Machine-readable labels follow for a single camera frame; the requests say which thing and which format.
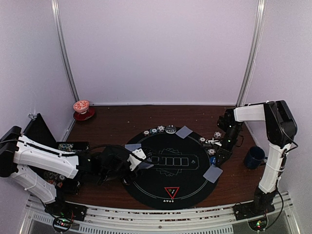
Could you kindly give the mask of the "blue white chip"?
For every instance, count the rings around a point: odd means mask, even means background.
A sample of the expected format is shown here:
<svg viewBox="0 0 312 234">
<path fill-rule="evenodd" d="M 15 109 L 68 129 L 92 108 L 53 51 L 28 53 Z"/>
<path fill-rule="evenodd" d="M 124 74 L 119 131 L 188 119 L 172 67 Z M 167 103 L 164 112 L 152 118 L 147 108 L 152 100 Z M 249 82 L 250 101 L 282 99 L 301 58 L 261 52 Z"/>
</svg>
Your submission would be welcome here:
<svg viewBox="0 0 312 234">
<path fill-rule="evenodd" d="M 216 150 L 214 148 L 210 148 L 207 150 L 209 156 L 214 156 L 216 154 Z"/>
<path fill-rule="evenodd" d="M 164 125 L 159 125 L 159 126 L 157 127 L 157 131 L 158 131 L 159 133 L 164 132 L 164 131 L 165 131 L 165 126 L 164 126 Z"/>
</svg>

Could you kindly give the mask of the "playing card seat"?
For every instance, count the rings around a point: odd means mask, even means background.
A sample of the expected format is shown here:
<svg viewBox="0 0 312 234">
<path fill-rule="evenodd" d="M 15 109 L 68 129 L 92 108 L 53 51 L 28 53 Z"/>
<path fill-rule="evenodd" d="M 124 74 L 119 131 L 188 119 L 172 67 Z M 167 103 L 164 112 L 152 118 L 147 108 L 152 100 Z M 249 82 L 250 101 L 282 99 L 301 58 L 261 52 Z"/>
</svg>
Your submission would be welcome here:
<svg viewBox="0 0 312 234">
<path fill-rule="evenodd" d="M 134 151 L 136 149 L 140 149 L 141 148 L 141 144 L 125 144 L 124 145 L 125 149 L 129 150 L 129 151 Z"/>
<path fill-rule="evenodd" d="M 180 137 L 181 139 L 185 139 L 188 135 L 190 135 L 193 132 L 190 128 L 187 126 L 181 127 L 179 130 L 176 131 L 176 135 Z"/>
</svg>

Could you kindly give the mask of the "blue playing card deck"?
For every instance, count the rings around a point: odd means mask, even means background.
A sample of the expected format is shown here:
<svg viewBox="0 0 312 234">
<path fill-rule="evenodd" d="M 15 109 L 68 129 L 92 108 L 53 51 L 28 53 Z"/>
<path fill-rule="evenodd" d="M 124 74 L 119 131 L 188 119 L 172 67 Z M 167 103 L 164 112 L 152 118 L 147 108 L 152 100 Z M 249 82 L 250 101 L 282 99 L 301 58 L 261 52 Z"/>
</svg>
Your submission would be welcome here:
<svg viewBox="0 0 312 234">
<path fill-rule="evenodd" d="M 143 169 L 149 169 L 151 167 L 153 167 L 154 164 L 152 163 L 146 163 L 146 162 L 141 162 L 138 166 L 137 166 L 137 169 L 138 170 L 143 170 Z"/>
</svg>

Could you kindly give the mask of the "playing card top seat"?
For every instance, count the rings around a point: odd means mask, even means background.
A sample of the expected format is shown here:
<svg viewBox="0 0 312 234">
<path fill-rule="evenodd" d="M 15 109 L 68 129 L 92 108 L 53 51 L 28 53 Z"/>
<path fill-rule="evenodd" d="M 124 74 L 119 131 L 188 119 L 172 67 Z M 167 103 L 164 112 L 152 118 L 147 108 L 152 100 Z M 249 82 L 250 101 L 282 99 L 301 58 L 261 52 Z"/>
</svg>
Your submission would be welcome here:
<svg viewBox="0 0 312 234">
<path fill-rule="evenodd" d="M 176 135 L 180 137 L 181 139 L 185 139 L 188 135 L 190 135 L 193 132 L 190 128 L 187 126 L 181 127 L 179 130 L 176 131 Z"/>
</svg>

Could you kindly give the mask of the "green chip top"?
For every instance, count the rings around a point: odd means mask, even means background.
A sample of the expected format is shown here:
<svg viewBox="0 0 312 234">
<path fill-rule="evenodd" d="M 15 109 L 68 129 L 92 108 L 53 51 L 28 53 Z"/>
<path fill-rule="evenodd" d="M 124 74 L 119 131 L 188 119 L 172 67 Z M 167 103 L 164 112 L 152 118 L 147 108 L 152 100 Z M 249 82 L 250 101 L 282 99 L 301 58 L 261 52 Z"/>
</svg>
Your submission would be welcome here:
<svg viewBox="0 0 312 234">
<path fill-rule="evenodd" d="M 157 134 L 157 133 L 158 133 L 158 130 L 157 130 L 156 128 L 152 128 L 152 129 L 150 130 L 150 133 L 151 133 L 152 135 Z"/>
</svg>

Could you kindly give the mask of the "clear acrylic dealer button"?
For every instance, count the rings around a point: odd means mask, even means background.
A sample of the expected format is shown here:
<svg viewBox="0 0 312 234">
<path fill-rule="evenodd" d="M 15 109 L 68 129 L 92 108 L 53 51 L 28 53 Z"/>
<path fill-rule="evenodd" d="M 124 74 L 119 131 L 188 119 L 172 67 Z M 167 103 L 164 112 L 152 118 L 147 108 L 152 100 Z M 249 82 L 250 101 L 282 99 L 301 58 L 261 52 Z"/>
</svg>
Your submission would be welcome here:
<svg viewBox="0 0 312 234">
<path fill-rule="evenodd" d="M 168 125 L 165 127 L 165 132 L 168 134 L 174 134 L 176 132 L 176 127 L 174 125 Z"/>
</svg>

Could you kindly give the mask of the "blue white chip top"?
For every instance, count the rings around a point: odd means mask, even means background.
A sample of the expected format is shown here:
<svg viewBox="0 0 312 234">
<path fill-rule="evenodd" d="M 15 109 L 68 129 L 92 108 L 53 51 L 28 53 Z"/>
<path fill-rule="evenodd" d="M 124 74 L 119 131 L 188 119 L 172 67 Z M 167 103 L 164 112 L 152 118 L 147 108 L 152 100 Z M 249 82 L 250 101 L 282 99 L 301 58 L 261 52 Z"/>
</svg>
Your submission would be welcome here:
<svg viewBox="0 0 312 234">
<path fill-rule="evenodd" d="M 164 125 L 159 125 L 159 126 L 157 127 L 157 131 L 158 131 L 159 133 L 164 132 L 164 131 L 165 131 L 165 126 L 164 126 Z"/>
</svg>

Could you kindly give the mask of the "red triangle marker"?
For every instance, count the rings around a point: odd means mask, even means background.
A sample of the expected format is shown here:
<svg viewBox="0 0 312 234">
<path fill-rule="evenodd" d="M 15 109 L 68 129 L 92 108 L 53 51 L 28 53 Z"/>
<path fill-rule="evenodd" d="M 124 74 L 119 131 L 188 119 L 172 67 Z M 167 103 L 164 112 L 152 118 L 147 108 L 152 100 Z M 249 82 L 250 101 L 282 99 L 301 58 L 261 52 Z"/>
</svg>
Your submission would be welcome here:
<svg viewBox="0 0 312 234">
<path fill-rule="evenodd" d="M 171 199 L 175 199 L 180 187 L 164 187 L 164 189 Z"/>
</svg>

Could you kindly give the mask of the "blue round blind button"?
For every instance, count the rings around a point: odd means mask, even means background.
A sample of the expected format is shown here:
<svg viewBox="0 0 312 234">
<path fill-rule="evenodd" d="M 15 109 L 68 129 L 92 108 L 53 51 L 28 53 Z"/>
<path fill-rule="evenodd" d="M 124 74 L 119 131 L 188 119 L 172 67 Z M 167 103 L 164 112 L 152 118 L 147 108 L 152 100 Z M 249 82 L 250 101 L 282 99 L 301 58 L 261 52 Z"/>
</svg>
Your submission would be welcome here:
<svg viewBox="0 0 312 234">
<path fill-rule="evenodd" d="M 212 164 L 212 165 L 216 165 L 216 157 L 215 156 L 213 156 L 213 157 L 210 157 L 210 163 Z"/>
</svg>

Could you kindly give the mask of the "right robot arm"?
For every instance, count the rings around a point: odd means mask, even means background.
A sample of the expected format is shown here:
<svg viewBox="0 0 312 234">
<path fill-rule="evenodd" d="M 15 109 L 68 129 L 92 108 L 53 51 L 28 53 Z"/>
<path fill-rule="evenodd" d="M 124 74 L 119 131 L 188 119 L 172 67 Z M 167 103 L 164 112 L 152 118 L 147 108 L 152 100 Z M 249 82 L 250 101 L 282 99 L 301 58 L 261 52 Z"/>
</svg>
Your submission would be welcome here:
<svg viewBox="0 0 312 234">
<path fill-rule="evenodd" d="M 217 125 L 225 136 L 215 155 L 215 164 L 220 167 L 232 156 L 243 122 L 263 121 L 269 143 L 269 152 L 264 174 L 255 190 L 252 202 L 234 205 L 238 219 L 262 215 L 273 211 L 273 198 L 278 193 L 278 182 L 283 174 L 287 155 L 293 150 L 297 124 L 284 100 L 267 101 L 227 109 Z"/>
</svg>

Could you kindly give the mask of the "dark blue mug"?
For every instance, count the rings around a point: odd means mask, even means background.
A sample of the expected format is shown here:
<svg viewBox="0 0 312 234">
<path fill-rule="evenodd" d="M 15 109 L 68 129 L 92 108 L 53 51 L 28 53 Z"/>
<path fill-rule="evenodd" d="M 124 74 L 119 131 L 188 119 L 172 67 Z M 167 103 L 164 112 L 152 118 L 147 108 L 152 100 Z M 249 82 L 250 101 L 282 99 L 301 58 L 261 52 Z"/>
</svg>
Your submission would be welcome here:
<svg viewBox="0 0 312 234">
<path fill-rule="evenodd" d="M 247 169 L 254 170 L 261 164 L 264 159 L 264 150 L 258 146 L 253 146 L 248 150 L 243 163 Z"/>
</svg>

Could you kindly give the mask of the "black poker chip case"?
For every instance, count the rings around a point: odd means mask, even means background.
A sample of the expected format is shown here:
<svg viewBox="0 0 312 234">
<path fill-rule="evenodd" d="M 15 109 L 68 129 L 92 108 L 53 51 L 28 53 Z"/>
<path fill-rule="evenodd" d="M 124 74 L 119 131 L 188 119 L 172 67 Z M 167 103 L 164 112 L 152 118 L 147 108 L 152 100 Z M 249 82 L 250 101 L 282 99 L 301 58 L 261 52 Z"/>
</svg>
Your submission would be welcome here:
<svg viewBox="0 0 312 234">
<path fill-rule="evenodd" d="M 78 153 L 89 148 L 89 142 L 87 141 L 56 141 L 41 114 L 30 114 L 29 118 L 31 121 L 23 132 L 29 139 L 53 149 L 71 153 Z M 67 195 L 76 195 L 82 185 L 79 179 L 65 178 L 63 175 L 34 166 L 31 169 L 48 183 L 60 188 Z"/>
</svg>

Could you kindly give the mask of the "right aluminium frame post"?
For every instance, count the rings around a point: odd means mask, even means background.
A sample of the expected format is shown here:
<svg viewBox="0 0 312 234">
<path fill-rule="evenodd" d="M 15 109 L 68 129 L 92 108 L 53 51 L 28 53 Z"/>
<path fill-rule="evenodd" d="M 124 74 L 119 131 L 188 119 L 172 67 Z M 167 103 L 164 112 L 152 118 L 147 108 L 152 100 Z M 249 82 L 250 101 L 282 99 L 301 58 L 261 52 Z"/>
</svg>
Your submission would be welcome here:
<svg viewBox="0 0 312 234">
<path fill-rule="evenodd" d="M 266 0 L 259 0 L 257 4 L 257 11 L 255 16 L 255 23 L 253 29 L 253 37 L 250 47 L 250 52 L 247 60 L 246 69 L 243 76 L 243 81 L 238 94 L 238 98 L 235 106 L 240 107 L 246 103 L 246 98 L 249 92 L 251 81 L 254 74 L 256 55 L 260 47 L 261 37 L 263 33 L 264 20 L 265 20 L 265 9 Z"/>
</svg>

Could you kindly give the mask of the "aluminium frame post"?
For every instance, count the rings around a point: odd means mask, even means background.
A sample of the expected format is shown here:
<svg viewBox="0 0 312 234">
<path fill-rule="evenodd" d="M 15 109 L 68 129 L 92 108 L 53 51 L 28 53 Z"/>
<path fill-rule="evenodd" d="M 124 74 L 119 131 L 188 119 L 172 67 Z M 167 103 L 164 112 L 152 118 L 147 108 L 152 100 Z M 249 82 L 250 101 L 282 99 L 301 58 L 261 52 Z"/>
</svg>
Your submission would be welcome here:
<svg viewBox="0 0 312 234">
<path fill-rule="evenodd" d="M 238 94 L 238 98 L 235 106 L 240 107 L 246 103 L 246 98 L 249 92 L 251 81 L 254 74 L 256 55 L 260 47 L 261 37 L 263 33 L 264 20 L 265 20 L 265 9 L 266 0 L 259 0 L 257 4 L 257 11 L 255 16 L 255 23 L 253 29 L 253 37 L 250 47 L 250 52 L 247 60 L 246 69 L 243 76 L 243 81 Z"/>
<path fill-rule="evenodd" d="M 60 16 L 60 10 L 59 10 L 59 1 L 58 0 L 51 0 L 51 6 L 52 6 L 52 13 L 54 17 L 54 22 L 57 30 L 57 36 L 58 36 L 58 43 L 60 47 L 60 52 L 61 52 L 61 59 L 63 62 L 63 66 L 65 69 L 66 77 L 69 83 L 69 87 L 71 90 L 71 93 L 74 97 L 75 101 L 79 100 L 78 96 L 78 91 L 74 82 L 69 58 L 68 58 L 68 53 L 66 49 L 66 44 L 65 44 L 65 39 L 64 39 L 64 34 L 63 34 L 63 29 L 62 29 L 62 24 L 61 24 L 61 16 Z"/>
</svg>

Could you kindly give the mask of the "left aluminium frame post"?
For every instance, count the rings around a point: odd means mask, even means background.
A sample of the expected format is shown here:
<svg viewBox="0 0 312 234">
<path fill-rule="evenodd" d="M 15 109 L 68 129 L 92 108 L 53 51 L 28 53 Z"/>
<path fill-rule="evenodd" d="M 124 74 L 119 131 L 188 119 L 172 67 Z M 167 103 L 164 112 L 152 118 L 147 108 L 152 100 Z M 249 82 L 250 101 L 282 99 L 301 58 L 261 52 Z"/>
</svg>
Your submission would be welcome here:
<svg viewBox="0 0 312 234">
<path fill-rule="evenodd" d="M 61 24 L 61 16 L 60 16 L 60 10 L 59 10 L 59 1 L 58 0 L 51 0 L 51 6 L 52 6 L 52 13 L 54 17 L 54 22 L 57 30 L 57 36 L 58 36 L 58 43 L 60 47 L 60 52 L 61 52 L 61 59 L 63 62 L 63 66 L 65 69 L 66 77 L 69 83 L 69 87 L 71 90 L 71 93 L 74 97 L 75 101 L 79 100 L 78 96 L 78 91 L 74 82 L 69 58 L 68 58 L 68 53 L 66 49 L 66 44 L 65 44 L 65 39 L 64 39 L 64 34 L 63 34 L 63 29 L 62 29 L 62 24 Z"/>
</svg>

